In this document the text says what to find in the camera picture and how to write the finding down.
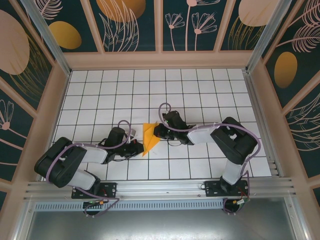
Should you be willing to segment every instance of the flower illustration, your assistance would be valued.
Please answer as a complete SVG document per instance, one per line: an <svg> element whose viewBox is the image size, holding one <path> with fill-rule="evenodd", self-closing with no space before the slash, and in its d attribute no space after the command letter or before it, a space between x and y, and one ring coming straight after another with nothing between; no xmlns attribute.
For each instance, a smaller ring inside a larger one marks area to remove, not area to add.
<svg viewBox="0 0 320 240"><path fill-rule="evenodd" d="M2 130L10 128L10 121L14 114L15 105L8 101L7 107L3 99L0 100L0 127Z"/></svg>
<svg viewBox="0 0 320 240"><path fill-rule="evenodd" d="M186 3L190 7L195 7L197 5L212 5L212 4L217 4L219 2L220 2L220 0L209 0L209 1L205 1L205 0L186 0Z"/></svg>
<svg viewBox="0 0 320 240"><path fill-rule="evenodd" d="M174 39L172 36L172 29L184 27L185 22L183 21L181 13L179 13L179 14L174 13L174 14L172 14L172 16L170 13L168 13L165 15L165 20L170 28L172 47L173 47L173 51L175 51L176 49L175 49Z"/></svg>
<svg viewBox="0 0 320 240"><path fill-rule="evenodd" d="M199 18L199 13L192 14L192 25L195 33L194 50L197 51L197 38L199 34L212 33L217 30L217 25L214 25L216 20L214 18L214 13L202 14Z"/></svg>
<svg viewBox="0 0 320 240"><path fill-rule="evenodd" d="M185 28L185 50L188 51L188 26L189 26L189 15L190 8L195 6L205 6L218 4L220 0L186 0L186 4L188 4L188 12L186 14L186 28Z"/></svg>

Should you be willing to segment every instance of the mounting plate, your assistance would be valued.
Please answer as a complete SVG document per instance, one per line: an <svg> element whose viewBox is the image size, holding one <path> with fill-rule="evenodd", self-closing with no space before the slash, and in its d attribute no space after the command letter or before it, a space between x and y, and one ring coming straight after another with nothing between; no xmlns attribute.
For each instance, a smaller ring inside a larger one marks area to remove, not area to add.
<svg viewBox="0 0 320 240"><path fill-rule="evenodd" d="M241 196L241 191L238 189L240 188L245 194L248 195L248 182L246 180L240 180L236 187L227 195L221 188L220 188L220 181L205 181L204 183L205 195L207 197L227 197L227 196Z"/></svg>
<svg viewBox="0 0 320 240"><path fill-rule="evenodd" d="M116 182L102 182L100 184L100 191L97 193L97 196L115 198L117 192L117 183ZM72 199L94 199L92 196L84 194L82 191L77 189L72 189L71 194Z"/></svg>

